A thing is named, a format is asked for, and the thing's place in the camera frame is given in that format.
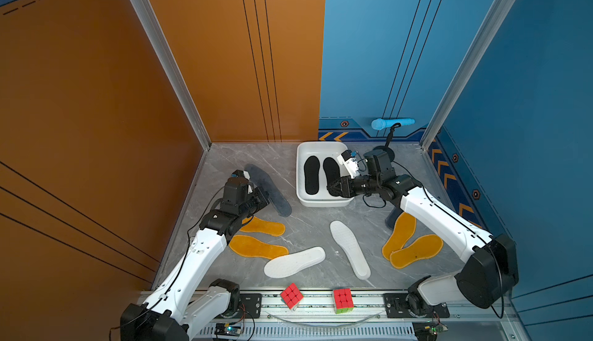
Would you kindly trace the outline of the rubik's cube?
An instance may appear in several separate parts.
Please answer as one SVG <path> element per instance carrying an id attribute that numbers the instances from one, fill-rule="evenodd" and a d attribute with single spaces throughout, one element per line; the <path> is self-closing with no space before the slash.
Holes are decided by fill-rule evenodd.
<path id="1" fill-rule="evenodd" d="M 336 289 L 333 291 L 334 311 L 336 314 L 350 313 L 355 305 L 350 289 Z"/>
<path id="2" fill-rule="evenodd" d="M 286 307 L 289 310 L 293 311 L 303 301 L 304 295 L 295 283 L 291 283 L 290 285 L 288 285 L 287 288 L 285 288 L 284 291 L 282 291 L 282 293 L 280 294 L 280 298 L 282 299 Z"/>

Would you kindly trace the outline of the yellow insole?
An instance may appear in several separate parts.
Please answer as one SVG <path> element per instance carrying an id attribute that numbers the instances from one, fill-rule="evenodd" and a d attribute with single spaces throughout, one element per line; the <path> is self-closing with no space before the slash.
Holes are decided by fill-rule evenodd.
<path id="1" fill-rule="evenodd" d="M 425 235 L 417 238 L 408 247 L 392 252 L 389 262 L 394 268 L 403 269 L 415 262 L 438 256 L 443 245 L 443 240 L 437 235 Z"/>
<path id="2" fill-rule="evenodd" d="M 246 235 L 236 235 L 229 246 L 234 253 L 245 258 L 273 260 L 289 254 L 286 247 L 270 245 Z"/>
<path id="3" fill-rule="evenodd" d="M 279 237 L 286 231 L 286 227 L 282 223 L 268 222 L 259 219 L 258 217 L 252 217 L 243 220 L 240 231 L 246 233 L 261 233 Z"/>
<path id="4" fill-rule="evenodd" d="M 390 238 L 381 250 L 383 257 L 389 259 L 392 253 L 402 250 L 407 241 L 414 235 L 415 229 L 416 219 L 408 213 L 401 213 L 395 220 Z"/>

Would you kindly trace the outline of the white insole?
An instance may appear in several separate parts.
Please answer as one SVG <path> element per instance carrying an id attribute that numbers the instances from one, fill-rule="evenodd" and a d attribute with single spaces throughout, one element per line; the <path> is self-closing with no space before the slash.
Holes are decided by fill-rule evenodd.
<path id="1" fill-rule="evenodd" d="M 355 275 L 361 280 L 369 279 L 371 269 L 353 231 L 343 222 L 333 221 L 330 223 L 330 233 L 346 254 Z"/>
<path id="2" fill-rule="evenodd" d="M 264 274 L 272 279 L 282 279 L 293 276 L 307 268 L 320 264 L 326 259 L 326 253 L 321 247 L 313 247 L 301 252 L 288 254 L 270 260 L 264 266 Z"/>

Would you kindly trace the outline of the black microphone stand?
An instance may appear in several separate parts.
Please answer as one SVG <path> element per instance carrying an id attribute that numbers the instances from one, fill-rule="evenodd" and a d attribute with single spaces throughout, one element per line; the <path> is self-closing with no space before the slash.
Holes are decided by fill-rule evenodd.
<path id="1" fill-rule="evenodd" d="M 384 151 L 386 152 L 387 156 L 389 157 L 390 162 L 395 160 L 395 151 L 390 148 L 392 143 L 392 139 L 394 137 L 394 132 L 397 128 L 400 128 L 402 125 L 399 122 L 393 123 L 392 126 L 389 128 L 389 133 L 387 135 L 386 141 L 384 145 L 376 146 L 374 151 Z"/>

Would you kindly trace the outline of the right circuit board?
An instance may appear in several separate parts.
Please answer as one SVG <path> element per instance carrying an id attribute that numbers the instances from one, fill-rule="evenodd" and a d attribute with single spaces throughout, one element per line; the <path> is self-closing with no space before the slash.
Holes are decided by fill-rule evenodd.
<path id="1" fill-rule="evenodd" d="M 446 333 L 449 328 L 448 326 L 438 323 L 438 324 L 421 324 L 421 323 L 414 323 L 412 324 L 414 328 L 415 337 L 418 341 L 437 341 L 438 336 L 441 333 Z"/>

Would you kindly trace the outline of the left green circuit board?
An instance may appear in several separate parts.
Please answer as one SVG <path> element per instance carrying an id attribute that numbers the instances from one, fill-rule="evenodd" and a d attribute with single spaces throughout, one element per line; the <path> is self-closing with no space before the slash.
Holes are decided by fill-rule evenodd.
<path id="1" fill-rule="evenodd" d="M 238 324 L 217 323 L 213 332 L 215 340 L 237 340 L 243 334 L 243 328 Z"/>

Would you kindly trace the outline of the black insole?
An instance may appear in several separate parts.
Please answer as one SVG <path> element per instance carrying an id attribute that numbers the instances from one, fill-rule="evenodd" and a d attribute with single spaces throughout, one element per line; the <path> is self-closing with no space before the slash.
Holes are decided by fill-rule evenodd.
<path id="1" fill-rule="evenodd" d="M 327 185 L 341 177 L 339 164 L 332 157 L 326 157 L 324 159 L 323 168 L 327 179 Z"/>
<path id="2" fill-rule="evenodd" d="M 320 161 L 317 156 L 310 156 L 304 163 L 304 185 L 308 195 L 315 195 L 319 192 L 319 169 Z"/>

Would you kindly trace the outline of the dark grey insole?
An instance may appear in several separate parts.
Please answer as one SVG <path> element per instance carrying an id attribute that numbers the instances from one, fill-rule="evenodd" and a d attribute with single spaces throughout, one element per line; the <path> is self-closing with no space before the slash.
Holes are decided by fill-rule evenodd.
<path id="1" fill-rule="evenodd" d="M 398 207 L 394 207 L 389 215 L 385 219 L 385 225 L 387 228 L 393 230 L 395 228 L 395 223 L 397 222 L 399 216 L 403 213 L 403 210 Z"/>
<path id="2" fill-rule="evenodd" d="M 259 188 L 262 188 L 268 195 L 270 204 L 273 205 L 280 217 L 287 218 L 292 214 L 292 207 L 288 200 L 275 185 L 272 178 L 254 164 L 247 164 L 245 171 L 250 175 L 250 180 Z"/>

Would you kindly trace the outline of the clear curved strip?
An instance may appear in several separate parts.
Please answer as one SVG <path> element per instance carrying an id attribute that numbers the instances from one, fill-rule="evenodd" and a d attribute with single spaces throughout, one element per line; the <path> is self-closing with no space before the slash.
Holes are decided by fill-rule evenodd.
<path id="1" fill-rule="evenodd" d="M 308 329 L 308 330 L 325 330 L 329 328 L 337 328 L 339 330 L 349 330 L 354 329 L 357 327 L 362 326 L 366 322 L 369 322 L 374 319 L 380 319 L 380 314 L 375 314 L 371 316 L 366 316 L 365 318 L 359 319 L 357 321 L 348 321 L 348 322 L 338 322 L 334 321 L 333 319 L 330 322 L 297 322 L 289 319 L 284 319 L 279 316 L 273 315 L 271 313 L 267 314 L 267 319 L 275 319 L 278 322 L 286 323 L 289 326 L 298 327 L 301 329 Z"/>

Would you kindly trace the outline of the aluminium front rail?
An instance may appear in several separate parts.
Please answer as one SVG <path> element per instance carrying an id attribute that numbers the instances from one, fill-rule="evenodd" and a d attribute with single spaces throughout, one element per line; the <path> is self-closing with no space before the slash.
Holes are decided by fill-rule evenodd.
<path id="1" fill-rule="evenodd" d="M 385 293 L 405 293 L 402 290 L 354 289 L 352 296 L 355 308 L 350 313 L 336 314 L 333 292 L 330 289 L 305 289 L 303 301 L 293 311 L 289 310 L 280 298 L 279 288 L 247 289 L 242 293 L 261 293 L 262 308 L 259 319 L 247 312 L 241 319 L 229 319 L 241 325 L 243 334 L 239 340 L 417 340 L 414 323 L 444 324 L 449 330 L 441 333 L 437 340 L 528 340 L 525 326 L 509 301 L 505 302 L 504 315 L 498 318 L 492 310 L 482 310 L 469 302 L 444 303 L 449 308 L 450 317 L 444 318 L 395 318 L 389 319 L 385 311 Z M 366 322 L 360 327 L 339 330 L 308 330 L 275 319 L 267 319 L 267 314 L 297 322 L 338 322 L 357 321 L 375 314 L 380 319 Z"/>

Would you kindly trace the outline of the yellow insole right outer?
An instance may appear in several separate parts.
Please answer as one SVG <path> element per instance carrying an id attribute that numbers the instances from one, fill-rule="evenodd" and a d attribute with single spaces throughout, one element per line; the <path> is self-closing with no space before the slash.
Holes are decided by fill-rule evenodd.
<path id="1" fill-rule="evenodd" d="M 417 238 L 408 247 L 392 252 L 389 262 L 394 268 L 403 269 L 415 262 L 438 256 L 443 245 L 443 240 L 437 235 L 425 235 Z"/>

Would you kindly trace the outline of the yellow insole upper left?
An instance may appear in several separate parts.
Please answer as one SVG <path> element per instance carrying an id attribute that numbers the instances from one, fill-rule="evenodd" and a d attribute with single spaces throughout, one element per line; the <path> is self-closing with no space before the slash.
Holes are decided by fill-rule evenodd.
<path id="1" fill-rule="evenodd" d="M 286 231 L 286 227 L 282 223 L 268 222 L 259 219 L 258 217 L 252 217 L 243 220 L 240 231 L 246 233 L 261 233 L 279 237 Z"/>

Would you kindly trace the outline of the white insole left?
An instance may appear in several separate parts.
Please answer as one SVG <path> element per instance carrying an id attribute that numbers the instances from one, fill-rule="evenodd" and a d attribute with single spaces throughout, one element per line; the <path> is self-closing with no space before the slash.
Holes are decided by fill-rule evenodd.
<path id="1" fill-rule="evenodd" d="M 272 279 L 282 279 L 293 276 L 307 268 L 320 264 L 326 259 L 326 253 L 321 247 L 313 247 L 301 252 L 288 254 L 270 260 L 264 266 L 264 274 Z"/>

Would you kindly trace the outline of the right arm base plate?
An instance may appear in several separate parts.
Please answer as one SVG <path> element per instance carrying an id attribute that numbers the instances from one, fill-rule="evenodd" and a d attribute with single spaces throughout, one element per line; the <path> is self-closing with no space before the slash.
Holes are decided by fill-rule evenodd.
<path id="1" fill-rule="evenodd" d="M 415 293 L 385 293 L 383 295 L 385 311 L 389 319 L 450 317 L 446 304 L 430 306 Z"/>

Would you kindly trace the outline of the blue microphone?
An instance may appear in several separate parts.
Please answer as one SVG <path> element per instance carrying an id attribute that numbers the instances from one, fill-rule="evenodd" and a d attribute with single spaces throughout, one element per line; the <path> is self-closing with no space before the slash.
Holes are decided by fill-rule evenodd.
<path id="1" fill-rule="evenodd" d="M 398 119 L 383 119 L 378 118 L 372 121 L 372 129 L 382 131 L 384 129 L 391 129 L 403 126 L 414 125 L 415 120 L 412 118 L 398 118 Z"/>

